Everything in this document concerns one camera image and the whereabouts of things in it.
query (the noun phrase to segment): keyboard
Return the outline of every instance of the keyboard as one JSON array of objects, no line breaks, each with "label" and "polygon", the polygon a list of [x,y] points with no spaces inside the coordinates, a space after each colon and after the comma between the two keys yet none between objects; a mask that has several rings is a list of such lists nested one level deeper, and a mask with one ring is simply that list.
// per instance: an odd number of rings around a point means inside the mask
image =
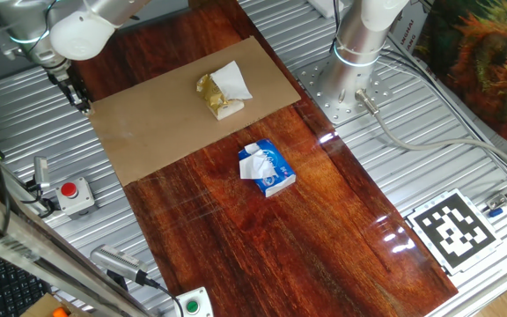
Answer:
[{"label": "keyboard", "polygon": [[47,283],[0,258],[0,317],[19,317],[47,292]]}]

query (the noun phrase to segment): tissue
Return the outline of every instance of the tissue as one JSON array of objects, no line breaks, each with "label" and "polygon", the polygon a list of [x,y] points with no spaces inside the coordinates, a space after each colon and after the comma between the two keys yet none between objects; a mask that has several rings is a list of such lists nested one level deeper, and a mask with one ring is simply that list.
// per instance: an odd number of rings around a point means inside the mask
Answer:
[{"label": "tissue", "polygon": [[201,77],[197,92],[207,101],[210,112],[218,120],[238,112],[244,107],[242,100],[252,98],[236,62]]},{"label": "tissue", "polygon": [[294,183],[297,175],[268,139],[247,145],[238,153],[239,176],[254,180],[266,197]]}]

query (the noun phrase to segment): green button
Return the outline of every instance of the green button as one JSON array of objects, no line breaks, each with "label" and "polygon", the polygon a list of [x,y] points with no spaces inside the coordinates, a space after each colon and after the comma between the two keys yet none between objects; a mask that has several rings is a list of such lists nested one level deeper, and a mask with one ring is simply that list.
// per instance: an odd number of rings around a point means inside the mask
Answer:
[{"label": "green button", "polygon": [[199,310],[199,303],[194,300],[189,300],[187,302],[187,311],[190,313],[196,313]]}]

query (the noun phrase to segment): mounting plate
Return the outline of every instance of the mounting plate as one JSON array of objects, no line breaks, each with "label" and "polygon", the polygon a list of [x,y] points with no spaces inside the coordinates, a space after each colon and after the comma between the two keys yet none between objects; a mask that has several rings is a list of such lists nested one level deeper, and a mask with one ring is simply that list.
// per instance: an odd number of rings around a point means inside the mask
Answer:
[{"label": "mounting plate", "polygon": [[[320,73],[322,69],[329,64],[331,58],[332,56],[329,56],[300,68],[297,70],[296,75],[314,102],[316,102],[324,114],[326,114],[328,120],[335,126],[338,126],[351,119],[355,119],[359,114],[366,113],[367,110],[361,103],[353,105],[340,104],[336,98],[324,95],[323,92],[319,91]],[[390,101],[393,97],[393,92],[391,92],[389,87],[376,73],[371,75],[371,88],[368,89],[367,94],[371,97],[371,100],[375,101],[377,106]]]}]

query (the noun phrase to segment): gold foil wrapper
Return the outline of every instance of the gold foil wrapper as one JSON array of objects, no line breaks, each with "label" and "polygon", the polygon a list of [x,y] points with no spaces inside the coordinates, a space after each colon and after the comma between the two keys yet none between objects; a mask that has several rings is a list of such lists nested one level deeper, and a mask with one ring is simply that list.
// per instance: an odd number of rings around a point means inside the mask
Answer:
[{"label": "gold foil wrapper", "polygon": [[218,88],[209,74],[199,79],[197,82],[197,92],[207,101],[207,106],[209,106],[216,115],[218,115],[218,109],[228,105],[228,100],[226,100],[220,88]]}]

